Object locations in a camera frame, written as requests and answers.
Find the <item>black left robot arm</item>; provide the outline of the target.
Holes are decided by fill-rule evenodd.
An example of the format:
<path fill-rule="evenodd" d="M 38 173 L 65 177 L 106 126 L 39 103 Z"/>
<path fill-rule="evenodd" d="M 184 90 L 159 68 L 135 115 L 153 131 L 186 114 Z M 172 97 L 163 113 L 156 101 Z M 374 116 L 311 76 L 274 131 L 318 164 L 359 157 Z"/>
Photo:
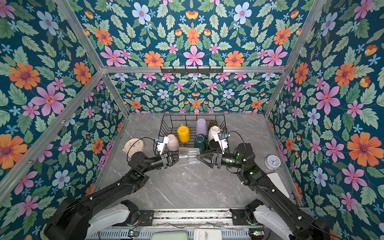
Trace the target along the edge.
<path fill-rule="evenodd" d="M 109 205 L 143 188 L 149 180 L 146 172 L 169 168 L 178 161 L 178 154 L 173 153 L 154 157 L 134 153 L 128 161 L 131 169 L 120 180 L 80 199 L 63 200 L 47 220 L 44 235 L 49 240 L 84 240 L 116 224 L 135 226 L 140 221 L 137 205 L 129 200 L 112 208 Z"/>

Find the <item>black mug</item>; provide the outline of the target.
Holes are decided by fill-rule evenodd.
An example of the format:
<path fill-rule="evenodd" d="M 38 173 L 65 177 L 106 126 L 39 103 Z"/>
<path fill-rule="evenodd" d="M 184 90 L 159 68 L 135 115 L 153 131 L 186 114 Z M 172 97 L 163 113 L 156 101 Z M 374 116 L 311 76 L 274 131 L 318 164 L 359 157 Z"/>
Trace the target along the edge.
<path fill-rule="evenodd" d="M 209 150 L 218 150 L 220 149 L 219 142 L 216 142 L 214 139 L 209 140 L 208 142 Z"/>

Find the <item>yellow mug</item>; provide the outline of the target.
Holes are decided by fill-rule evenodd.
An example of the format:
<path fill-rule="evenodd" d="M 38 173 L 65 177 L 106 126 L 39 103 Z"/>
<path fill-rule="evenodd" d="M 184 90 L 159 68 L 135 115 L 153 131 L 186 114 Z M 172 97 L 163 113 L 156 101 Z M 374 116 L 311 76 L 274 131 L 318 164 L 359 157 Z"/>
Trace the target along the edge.
<path fill-rule="evenodd" d="M 187 126 L 181 124 L 181 126 L 178 127 L 177 133 L 181 143 L 187 143 L 190 141 L 190 129 Z"/>

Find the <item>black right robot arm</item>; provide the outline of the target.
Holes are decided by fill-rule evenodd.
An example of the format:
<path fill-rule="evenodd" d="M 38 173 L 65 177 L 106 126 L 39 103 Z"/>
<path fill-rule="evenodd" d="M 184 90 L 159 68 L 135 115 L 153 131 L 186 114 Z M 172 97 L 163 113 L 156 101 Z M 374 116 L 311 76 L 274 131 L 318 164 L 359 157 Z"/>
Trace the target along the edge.
<path fill-rule="evenodd" d="M 266 226 L 283 240 L 329 240 L 330 228 L 322 219 L 314 219 L 290 201 L 255 163 L 250 144 L 241 143 L 234 153 L 206 151 L 197 158 L 210 168 L 237 168 L 235 173 L 243 185 L 256 192 L 260 200 L 245 206 L 249 223 Z"/>

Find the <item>green mug white inside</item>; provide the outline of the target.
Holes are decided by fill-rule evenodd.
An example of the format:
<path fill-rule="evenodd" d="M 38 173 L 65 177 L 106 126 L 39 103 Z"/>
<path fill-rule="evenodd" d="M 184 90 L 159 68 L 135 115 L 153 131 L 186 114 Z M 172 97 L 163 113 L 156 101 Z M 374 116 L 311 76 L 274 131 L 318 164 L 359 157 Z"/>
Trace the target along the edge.
<path fill-rule="evenodd" d="M 198 135 L 195 137 L 194 148 L 199 149 L 200 152 L 207 150 L 207 140 L 204 135 Z"/>

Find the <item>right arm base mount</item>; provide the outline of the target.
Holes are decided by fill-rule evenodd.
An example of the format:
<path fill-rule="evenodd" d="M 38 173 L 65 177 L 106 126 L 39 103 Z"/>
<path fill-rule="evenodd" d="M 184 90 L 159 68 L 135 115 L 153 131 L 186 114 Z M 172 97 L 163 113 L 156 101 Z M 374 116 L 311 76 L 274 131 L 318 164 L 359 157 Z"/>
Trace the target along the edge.
<path fill-rule="evenodd" d="M 244 209 L 229 209 L 232 214 L 233 225 L 235 226 L 254 226 L 261 223 L 255 217 L 254 211 L 257 207 L 264 206 L 260 200 L 254 200 L 247 204 Z"/>

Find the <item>white faceted mug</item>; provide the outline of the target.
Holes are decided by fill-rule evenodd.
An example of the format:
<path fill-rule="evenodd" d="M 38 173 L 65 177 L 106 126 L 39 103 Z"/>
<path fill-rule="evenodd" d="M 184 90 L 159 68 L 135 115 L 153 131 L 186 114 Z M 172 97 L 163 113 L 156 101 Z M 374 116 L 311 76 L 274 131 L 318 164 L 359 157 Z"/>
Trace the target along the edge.
<path fill-rule="evenodd" d="M 214 139 L 214 136 L 219 133 L 221 133 L 221 129 L 218 126 L 212 126 L 208 132 L 208 141 Z"/>

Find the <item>clear glass cup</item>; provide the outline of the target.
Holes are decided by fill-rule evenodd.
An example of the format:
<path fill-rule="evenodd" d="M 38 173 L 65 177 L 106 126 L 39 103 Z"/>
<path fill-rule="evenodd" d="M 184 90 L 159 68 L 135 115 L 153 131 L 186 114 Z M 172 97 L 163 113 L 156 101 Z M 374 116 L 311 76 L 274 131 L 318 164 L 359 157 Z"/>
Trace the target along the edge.
<path fill-rule="evenodd" d="M 198 160 L 198 155 L 200 154 L 199 148 L 179 148 L 179 161 L 182 164 L 194 165 L 198 164 L 200 161 Z"/>

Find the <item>lavender plastic cup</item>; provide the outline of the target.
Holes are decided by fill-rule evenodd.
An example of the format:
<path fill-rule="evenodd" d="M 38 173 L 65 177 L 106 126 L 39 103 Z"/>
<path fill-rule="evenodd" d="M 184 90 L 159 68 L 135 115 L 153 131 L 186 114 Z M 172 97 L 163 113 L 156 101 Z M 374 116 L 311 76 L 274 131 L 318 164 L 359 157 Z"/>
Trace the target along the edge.
<path fill-rule="evenodd" d="M 208 136 L 208 127 L 205 119 L 197 119 L 196 122 L 196 135 Z"/>

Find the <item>cream mug pink handle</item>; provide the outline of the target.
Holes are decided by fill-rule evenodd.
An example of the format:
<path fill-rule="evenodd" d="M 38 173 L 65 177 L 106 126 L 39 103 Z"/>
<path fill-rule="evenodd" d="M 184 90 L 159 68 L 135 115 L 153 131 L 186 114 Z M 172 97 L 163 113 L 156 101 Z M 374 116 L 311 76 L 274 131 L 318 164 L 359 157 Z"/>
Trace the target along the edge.
<path fill-rule="evenodd" d="M 171 152 L 178 151 L 180 144 L 177 137 L 173 134 L 168 135 L 169 141 L 167 143 L 168 150 Z"/>

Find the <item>brown textured cup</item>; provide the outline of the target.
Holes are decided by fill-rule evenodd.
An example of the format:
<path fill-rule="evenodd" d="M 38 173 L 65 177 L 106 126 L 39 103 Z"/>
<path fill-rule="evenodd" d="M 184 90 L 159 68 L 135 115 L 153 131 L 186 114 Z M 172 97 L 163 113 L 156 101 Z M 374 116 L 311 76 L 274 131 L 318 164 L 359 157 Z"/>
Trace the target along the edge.
<path fill-rule="evenodd" d="M 216 120 L 211 120 L 208 126 L 208 130 L 210 130 L 214 126 L 218 126 L 218 122 Z"/>

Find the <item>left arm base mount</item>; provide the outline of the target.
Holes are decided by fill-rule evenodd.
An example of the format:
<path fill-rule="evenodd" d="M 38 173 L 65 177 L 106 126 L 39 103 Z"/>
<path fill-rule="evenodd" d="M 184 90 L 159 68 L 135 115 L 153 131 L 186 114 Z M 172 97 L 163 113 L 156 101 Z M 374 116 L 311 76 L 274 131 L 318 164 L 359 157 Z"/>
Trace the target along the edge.
<path fill-rule="evenodd" d="M 122 223 L 117 223 L 113 225 L 114 227 L 148 227 L 152 225 L 155 214 L 154 210 L 140 210 L 139 207 L 130 200 L 122 201 L 120 204 L 127 207 L 130 213 Z"/>

